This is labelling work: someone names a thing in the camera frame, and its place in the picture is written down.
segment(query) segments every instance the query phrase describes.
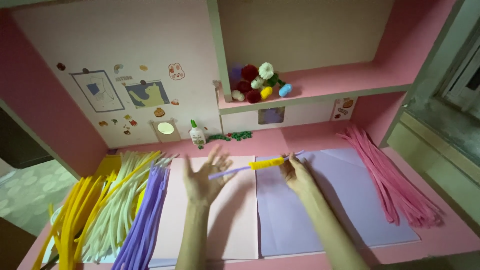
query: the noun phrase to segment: white pom pom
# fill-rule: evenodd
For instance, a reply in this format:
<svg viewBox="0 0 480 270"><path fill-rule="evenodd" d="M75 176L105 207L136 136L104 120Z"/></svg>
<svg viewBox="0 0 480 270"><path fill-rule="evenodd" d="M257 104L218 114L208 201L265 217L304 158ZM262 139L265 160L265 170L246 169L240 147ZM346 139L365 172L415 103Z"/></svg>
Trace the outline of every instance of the white pom pom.
<svg viewBox="0 0 480 270"><path fill-rule="evenodd" d="M273 66L270 63L263 63L258 69L258 74L264 80L268 80L273 76L274 70Z"/></svg>
<svg viewBox="0 0 480 270"><path fill-rule="evenodd" d="M231 94L232 94L233 99L236 99L238 101L244 101L245 100L245 96L238 90L233 90Z"/></svg>
<svg viewBox="0 0 480 270"><path fill-rule="evenodd" d="M265 80L262 79L260 76L257 76L251 83L250 85L252 86L253 89L259 89L264 85Z"/></svg>

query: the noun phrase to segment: purple paper sheet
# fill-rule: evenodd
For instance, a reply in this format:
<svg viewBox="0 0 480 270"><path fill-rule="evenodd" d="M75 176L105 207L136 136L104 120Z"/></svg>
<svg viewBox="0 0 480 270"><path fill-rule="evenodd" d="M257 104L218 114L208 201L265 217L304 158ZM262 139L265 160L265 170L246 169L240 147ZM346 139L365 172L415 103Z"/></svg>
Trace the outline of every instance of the purple paper sheet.
<svg viewBox="0 0 480 270"><path fill-rule="evenodd" d="M258 157L257 161L276 157ZM306 152L314 177L343 226L358 246L417 241L401 217L389 224L365 165L352 148ZM264 257L323 251L312 222L297 195L285 184L280 169L257 171L257 201Z"/></svg>

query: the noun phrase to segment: pink desk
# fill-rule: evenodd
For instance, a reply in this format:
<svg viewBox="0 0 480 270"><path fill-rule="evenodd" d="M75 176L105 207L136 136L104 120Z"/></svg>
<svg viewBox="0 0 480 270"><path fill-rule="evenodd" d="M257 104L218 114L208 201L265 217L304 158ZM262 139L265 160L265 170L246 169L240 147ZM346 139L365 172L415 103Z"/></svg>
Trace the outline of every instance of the pink desk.
<svg viewBox="0 0 480 270"><path fill-rule="evenodd" d="M204 157L215 143L223 144L233 156L255 155L271 156L289 151L322 150L329 148L349 147L348 143L335 136L348 122L317 123L302 126L291 126L282 129L268 129L253 133L253 138L237 141L217 140L209 143L205 149L199 150L190 140L180 142L135 146L120 149L135 151L162 150L167 153L189 154L192 157ZM480 239L455 214L438 194L391 148L383 149L384 153L396 164L402 173L426 196L428 196L443 212L444 226L432 229L415 229L421 241L410 244L392 245L365 250L364 255L369 262L381 264L397 263L421 259L430 256L444 256L480 250ZM19 270L30 270L45 238L50 224L43 229L33 246L28 251ZM112 264L79 264L78 269L109 270ZM225 264L227 270L318 270L330 269L325 253L288 258L258 259L239 263Z"/></svg>

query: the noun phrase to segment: pink pipe cleaner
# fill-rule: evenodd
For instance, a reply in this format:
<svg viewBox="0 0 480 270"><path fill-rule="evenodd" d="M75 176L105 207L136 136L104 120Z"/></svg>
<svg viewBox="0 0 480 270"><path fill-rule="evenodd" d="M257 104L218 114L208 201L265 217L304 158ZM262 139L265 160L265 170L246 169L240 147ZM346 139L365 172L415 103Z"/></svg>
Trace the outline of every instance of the pink pipe cleaner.
<svg viewBox="0 0 480 270"><path fill-rule="evenodd" d="M400 224L398 209L411 227L430 228L442 224L441 211L398 171L364 130L353 125L337 135L352 145L367 167L389 223Z"/></svg>

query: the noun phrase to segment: glue bottle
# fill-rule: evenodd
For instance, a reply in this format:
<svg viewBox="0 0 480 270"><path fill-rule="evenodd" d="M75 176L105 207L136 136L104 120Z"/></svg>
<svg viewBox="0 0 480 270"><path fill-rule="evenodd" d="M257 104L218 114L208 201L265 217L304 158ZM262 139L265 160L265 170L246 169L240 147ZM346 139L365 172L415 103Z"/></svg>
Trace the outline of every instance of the glue bottle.
<svg viewBox="0 0 480 270"><path fill-rule="evenodd" d="M192 130L190 130L190 137L192 137L193 144L195 145L204 145L205 144L205 135L201 128L197 127L197 124L194 120L190 120L192 123Z"/></svg>

